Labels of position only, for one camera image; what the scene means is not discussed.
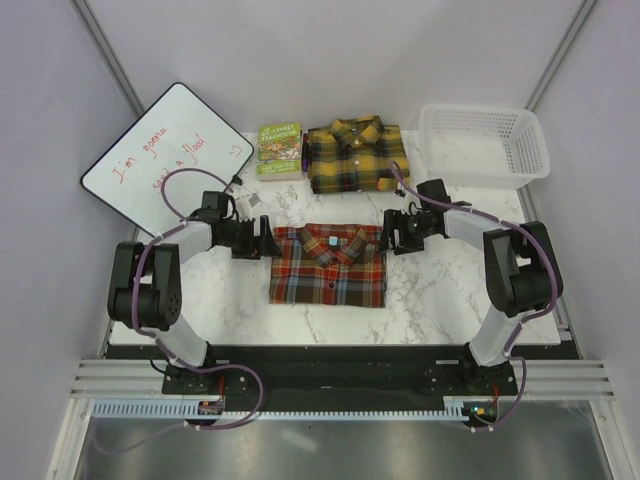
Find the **robotic arm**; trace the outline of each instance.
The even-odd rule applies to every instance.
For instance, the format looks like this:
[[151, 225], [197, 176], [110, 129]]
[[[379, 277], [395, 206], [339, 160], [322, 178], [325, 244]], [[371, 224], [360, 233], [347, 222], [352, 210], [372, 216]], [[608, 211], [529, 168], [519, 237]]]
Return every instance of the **robotic arm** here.
[[[424, 182], [417, 189], [425, 197], [451, 204], [442, 180]], [[484, 252], [491, 307], [478, 334], [465, 345], [467, 376], [475, 377], [479, 370], [507, 362], [505, 353], [509, 352], [504, 351], [505, 345], [517, 336], [522, 318], [543, 310], [551, 299], [549, 275], [538, 252], [521, 233], [480, 216], [420, 203], [422, 209], [415, 214], [385, 211], [379, 248], [390, 248], [396, 255], [422, 251], [425, 238], [440, 234], [460, 239]], [[560, 296], [563, 283], [547, 229], [540, 222], [524, 223], [521, 227], [543, 247], [553, 267]], [[528, 262], [519, 263], [519, 258]]]
[[[229, 205], [233, 213], [227, 217]], [[202, 207], [189, 217], [187, 228], [171, 236], [170, 243], [152, 247], [145, 265], [150, 283], [140, 285], [138, 320], [142, 331], [153, 333], [169, 350], [185, 362], [200, 367], [208, 358], [209, 345], [189, 326], [180, 313], [182, 290], [180, 265], [200, 252], [217, 245], [230, 247], [232, 258], [257, 260], [280, 256], [273, 240], [269, 218], [260, 217], [260, 233], [254, 235], [255, 220], [233, 219], [233, 197], [205, 192]], [[107, 300], [109, 317], [133, 329], [131, 306], [133, 282], [144, 249], [140, 242], [121, 242], [116, 247]]]

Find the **yellow plaid shirt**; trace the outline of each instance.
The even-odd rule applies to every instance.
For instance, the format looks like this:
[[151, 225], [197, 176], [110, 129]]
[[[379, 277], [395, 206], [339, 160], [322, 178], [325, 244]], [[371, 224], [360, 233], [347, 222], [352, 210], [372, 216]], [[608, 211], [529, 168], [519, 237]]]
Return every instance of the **yellow plaid shirt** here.
[[314, 193], [396, 190], [393, 161], [410, 181], [400, 127], [383, 125], [378, 116], [336, 119], [330, 127], [309, 130], [309, 146]]

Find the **whiteboard black border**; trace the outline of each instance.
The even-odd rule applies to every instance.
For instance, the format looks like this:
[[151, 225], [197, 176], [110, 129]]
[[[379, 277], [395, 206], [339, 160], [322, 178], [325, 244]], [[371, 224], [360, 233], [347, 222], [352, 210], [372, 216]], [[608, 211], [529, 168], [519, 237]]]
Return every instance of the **whiteboard black border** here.
[[243, 169], [244, 167], [246, 167], [246, 166], [247, 166], [247, 163], [249, 163], [249, 160], [251, 160], [251, 158], [253, 158], [253, 154], [255, 153], [255, 150], [256, 150], [256, 149], [255, 149], [255, 147], [253, 146], [253, 143], [251, 143], [249, 140], [247, 140], [247, 139], [244, 137], [244, 135], [242, 135], [239, 131], [237, 131], [237, 130], [233, 127], [233, 125], [231, 125], [231, 124], [230, 124], [229, 122], [227, 122], [224, 118], [222, 118], [222, 117], [218, 114], [218, 112], [216, 112], [213, 108], [211, 108], [211, 107], [207, 104], [207, 102], [205, 102], [204, 100], [202, 100], [202, 98], [200, 98], [200, 96], [199, 96], [199, 95], [197, 95], [197, 94], [196, 94], [193, 90], [191, 90], [188, 86], [186, 86], [186, 85], [185, 85], [184, 83], [182, 83], [182, 82], [174, 82], [174, 83], [172, 83], [172, 84], [169, 86], [169, 88], [167, 88], [167, 89], [162, 93], [162, 95], [160, 95], [160, 96], [156, 99], [156, 101], [155, 101], [155, 102], [153, 102], [153, 104], [152, 104], [149, 108], [147, 108], [147, 109], [144, 111], [144, 113], [143, 113], [142, 115], [140, 115], [140, 116], [138, 117], [138, 119], [137, 119], [135, 122], [133, 122], [133, 123], [129, 126], [129, 128], [127, 128], [127, 130], [126, 130], [122, 135], [120, 135], [120, 136], [118, 137], [118, 139], [117, 139], [115, 142], [113, 142], [113, 143], [111, 144], [111, 146], [109, 146], [109, 148], [107, 148], [107, 150], [105, 150], [105, 152], [104, 152], [102, 155], [100, 155], [100, 158], [98, 158], [98, 160], [96, 160], [96, 161], [93, 163], [93, 165], [91, 165], [91, 166], [89, 167], [89, 169], [88, 169], [86, 172], [84, 172], [84, 173], [82, 174], [82, 176], [80, 177], [80, 186], [81, 186], [84, 190], [86, 190], [87, 192], [89, 192], [89, 193], [91, 194], [91, 196], [92, 196], [92, 197], [97, 198], [98, 200], [100, 200], [100, 202], [104, 203], [105, 205], [107, 205], [107, 206], [108, 206], [109, 208], [111, 208], [112, 210], [114, 210], [114, 211], [118, 212], [118, 214], [122, 215], [124, 218], [126, 218], [127, 220], [129, 220], [131, 223], [133, 223], [133, 224], [134, 224], [136, 227], [138, 227], [140, 230], [142, 230], [143, 232], [148, 233], [148, 234], [149, 234], [149, 235], [151, 235], [152, 237], [155, 237], [155, 236], [156, 236], [156, 233], [152, 233], [152, 232], [150, 232], [150, 231], [146, 230], [142, 225], [140, 225], [140, 224], [136, 223], [133, 219], [129, 218], [127, 215], [125, 215], [124, 213], [122, 213], [120, 210], [118, 210], [116, 207], [114, 207], [113, 205], [111, 205], [109, 202], [107, 202], [106, 200], [103, 200], [103, 199], [102, 199], [102, 198], [100, 198], [98, 195], [96, 195], [96, 194], [95, 194], [95, 193], [93, 193], [91, 190], [89, 190], [89, 189], [85, 186], [85, 184], [84, 184], [84, 178], [85, 178], [85, 177], [86, 177], [86, 176], [91, 172], [91, 170], [93, 170], [93, 169], [95, 168], [95, 166], [96, 166], [98, 163], [100, 163], [100, 161], [101, 161], [105, 156], [107, 156], [107, 154], [108, 154], [108, 153], [113, 149], [113, 147], [115, 147], [115, 146], [120, 142], [120, 140], [122, 140], [122, 139], [123, 139], [123, 138], [124, 138], [124, 137], [125, 137], [125, 136], [130, 132], [130, 131], [131, 131], [131, 129], [132, 129], [133, 127], [135, 127], [135, 126], [138, 124], [138, 122], [139, 122], [140, 120], [142, 120], [142, 119], [145, 117], [145, 115], [146, 115], [147, 113], [149, 113], [149, 110], [151, 110], [151, 109], [156, 105], [156, 103], [158, 103], [160, 100], [162, 100], [162, 98], [163, 98], [167, 93], [169, 93], [169, 90], [171, 90], [171, 89], [172, 89], [173, 87], [175, 87], [176, 85], [182, 85], [184, 88], [186, 88], [186, 89], [187, 89], [187, 90], [188, 90], [188, 91], [189, 91], [189, 92], [190, 92], [194, 97], [196, 97], [198, 100], [200, 100], [204, 106], [206, 106], [209, 110], [211, 110], [211, 112], [212, 112], [212, 113], [214, 113], [214, 114], [215, 114], [215, 115], [216, 115], [220, 120], [222, 120], [224, 123], [226, 123], [226, 124], [227, 124], [227, 126], [228, 126], [229, 128], [231, 128], [231, 130], [233, 130], [234, 132], [236, 132], [236, 133], [237, 133], [241, 138], [243, 138], [243, 139], [244, 139], [244, 140], [245, 140], [249, 145], [251, 145], [251, 154], [247, 157], [247, 160], [246, 160], [246, 161], [245, 161], [245, 162], [240, 166], [240, 168], [239, 168], [239, 169], [238, 169], [238, 171], [235, 173], [235, 175], [238, 175], [238, 176], [239, 176], [239, 174], [240, 174], [240, 172], [242, 171], [242, 169]]

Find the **gray floor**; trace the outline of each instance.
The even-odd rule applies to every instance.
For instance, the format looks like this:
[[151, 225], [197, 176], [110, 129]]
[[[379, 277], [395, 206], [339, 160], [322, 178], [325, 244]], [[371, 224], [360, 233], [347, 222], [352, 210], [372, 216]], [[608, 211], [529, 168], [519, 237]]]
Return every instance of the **gray floor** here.
[[[98, 422], [107, 448], [175, 423]], [[493, 433], [435, 422], [258, 421], [224, 432], [179, 429], [118, 457], [85, 446], [80, 465], [86, 473], [77, 478], [91, 480], [611, 478], [588, 408], [536, 404]]]

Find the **book cover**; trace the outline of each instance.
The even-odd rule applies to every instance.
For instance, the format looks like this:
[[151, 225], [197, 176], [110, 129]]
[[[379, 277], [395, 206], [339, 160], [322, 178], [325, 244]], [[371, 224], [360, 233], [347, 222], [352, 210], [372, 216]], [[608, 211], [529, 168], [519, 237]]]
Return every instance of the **book cover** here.
[[301, 172], [299, 123], [265, 125], [258, 133], [258, 175]]

